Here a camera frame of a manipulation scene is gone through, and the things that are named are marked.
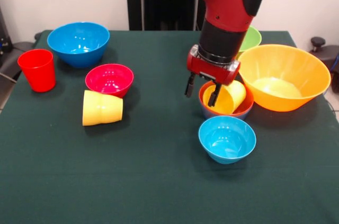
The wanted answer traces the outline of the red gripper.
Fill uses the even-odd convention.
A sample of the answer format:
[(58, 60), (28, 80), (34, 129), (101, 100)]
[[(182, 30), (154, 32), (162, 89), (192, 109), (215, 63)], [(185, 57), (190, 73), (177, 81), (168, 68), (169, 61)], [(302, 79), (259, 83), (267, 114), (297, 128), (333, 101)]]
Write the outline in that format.
[(191, 97), (194, 89), (195, 75), (205, 77), (207, 80), (213, 80), (215, 82), (214, 90), (210, 90), (211, 94), (208, 100), (208, 106), (213, 107), (219, 96), (221, 85), (229, 85), (235, 79), (240, 69), (240, 62), (234, 60), (224, 65), (211, 63), (200, 55), (198, 47), (195, 44), (188, 54), (187, 69), (191, 74), (184, 95), (188, 98)]

